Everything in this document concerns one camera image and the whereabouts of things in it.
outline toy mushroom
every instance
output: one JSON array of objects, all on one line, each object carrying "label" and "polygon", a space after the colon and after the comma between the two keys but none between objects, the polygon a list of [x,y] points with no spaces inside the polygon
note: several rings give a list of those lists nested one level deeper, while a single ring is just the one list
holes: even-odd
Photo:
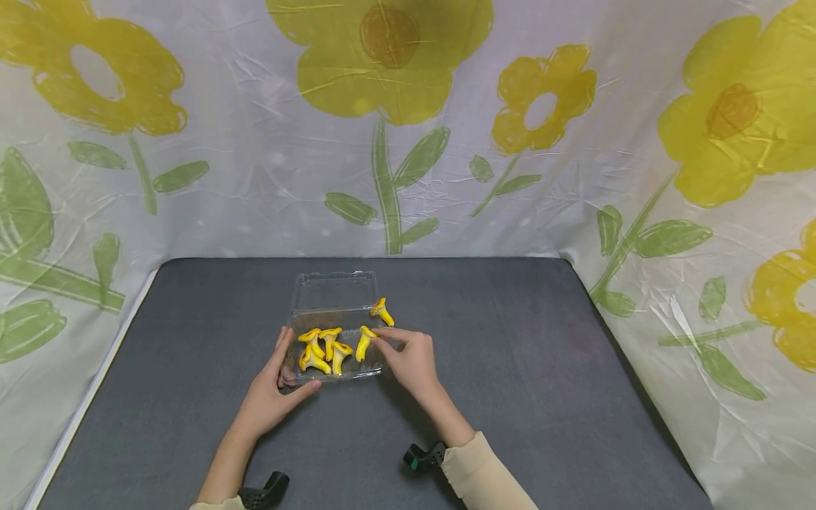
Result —
[{"label": "toy mushroom", "polygon": [[326,342],[326,361],[331,361],[331,358],[335,355],[335,341],[337,340],[337,335],[339,335],[341,332],[343,332],[343,328],[336,327],[331,330],[322,330],[317,334],[319,339]]},{"label": "toy mushroom", "polygon": [[379,301],[375,303],[374,307],[369,310],[368,313],[372,317],[379,315],[388,327],[394,327],[394,318],[391,317],[391,314],[385,309],[385,298],[379,298]]},{"label": "toy mushroom", "polygon": [[300,361],[298,361],[298,367],[300,368],[301,372],[305,372],[307,368],[313,367],[318,369],[319,371],[323,372],[324,374],[330,374],[331,368],[329,364],[323,361],[321,358],[317,357],[314,352],[314,345],[307,344],[304,348],[304,353],[300,355]]},{"label": "toy mushroom", "polygon": [[320,344],[317,342],[317,336],[320,334],[320,328],[314,328],[311,331],[306,331],[301,336],[298,337],[299,342],[305,342],[312,347],[314,351],[314,355],[323,359],[326,353],[323,352],[323,349],[320,348]]},{"label": "toy mushroom", "polygon": [[331,361],[332,373],[342,375],[343,371],[341,368],[343,366],[343,360],[346,358],[346,356],[352,353],[352,348],[343,342],[334,342],[334,350],[334,356],[332,357]]},{"label": "toy mushroom", "polygon": [[368,326],[360,326],[360,342],[357,344],[357,352],[354,354],[354,357],[357,361],[362,362],[366,359],[366,350],[368,350],[368,346],[371,344],[371,339],[375,336],[374,331],[368,329]]}]

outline clear plastic container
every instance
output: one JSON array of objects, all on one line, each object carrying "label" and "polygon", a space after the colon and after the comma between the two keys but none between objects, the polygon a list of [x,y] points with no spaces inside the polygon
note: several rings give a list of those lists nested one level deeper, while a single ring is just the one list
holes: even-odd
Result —
[{"label": "clear plastic container", "polygon": [[[295,330],[295,341],[286,353],[284,371],[294,376],[296,384],[303,384],[311,379],[358,379],[382,372],[385,359],[373,345],[368,348],[362,362],[357,362],[354,357],[361,337],[360,326],[372,329],[385,326],[379,317],[370,315],[378,298],[377,278],[370,271],[299,275],[295,280],[289,318],[289,326]],[[342,373],[327,375],[312,367],[301,371],[298,360],[307,344],[299,342],[297,337],[314,328],[328,330],[337,327],[343,329],[337,341],[352,348],[352,353],[343,361]],[[322,340],[320,346],[325,350]]]}]

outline gray table surface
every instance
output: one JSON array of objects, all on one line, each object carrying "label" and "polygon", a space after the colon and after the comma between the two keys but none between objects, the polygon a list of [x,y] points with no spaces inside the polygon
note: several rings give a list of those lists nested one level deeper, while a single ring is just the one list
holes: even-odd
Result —
[{"label": "gray table surface", "polygon": [[[572,268],[557,259],[166,264],[40,508],[185,509],[288,318],[296,275],[374,270],[397,325],[540,508],[711,508]],[[327,384],[258,445],[282,508],[464,508],[401,457],[432,425],[390,375]]]}]

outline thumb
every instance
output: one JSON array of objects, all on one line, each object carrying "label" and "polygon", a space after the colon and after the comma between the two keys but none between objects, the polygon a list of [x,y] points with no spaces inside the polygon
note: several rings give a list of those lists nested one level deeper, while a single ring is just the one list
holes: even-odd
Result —
[{"label": "thumb", "polygon": [[306,400],[307,398],[311,397],[317,390],[320,389],[322,383],[318,380],[312,380],[297,388],[294,392],[290,393],[286,398],[289,400],[290,408],[296,408],[300,402]]},{"label": "thumb", "polygon": [[379,336],[375,336],[373,339],[371,339],[371,342],[376,345],[377,349],[379,349],[383,356],[385,356],[385,361],[387,361],[389,365],[392,365],[392,362],[396,360],[397,351],[395,351],[394,348],[388,344],[388,342],[381,339]]}]

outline flower center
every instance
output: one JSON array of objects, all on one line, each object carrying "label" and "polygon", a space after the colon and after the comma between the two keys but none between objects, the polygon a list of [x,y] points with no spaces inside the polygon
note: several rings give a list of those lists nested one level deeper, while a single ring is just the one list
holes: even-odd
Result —
[{"label": "flower center", "polygon": [[735,83],[720,93],[708,110],[708,136],[725,140],[745,131],[760,114],[760,101],[751,89]]},{"label": "flower center", "polygon": [[800,312],[816,317],[816,278],[799,287],[796,292],[796,307]]},{"label": "flower center", "polygon": [[419,26],[407,12],[377,3],[360,22],[363,51],[386,69],[410,62],[419,45]]},{"label": "flower center", "polygon": [[119,76],[99,53],[77,44],[71,48],[71,61],[82,80],[97,94],[112,101],[118,101],[125,95]]},{"label": "flower center", "polygon": [[551,92],[535,98],[535,101],[533,101],[533,104],[530,105],[527,109],[527,113],[524,115],[524,127],[530,131],[539,129],[544,125],[547,119],[550,118],[552,113],[556,111],[557,103],[558,97]]}]

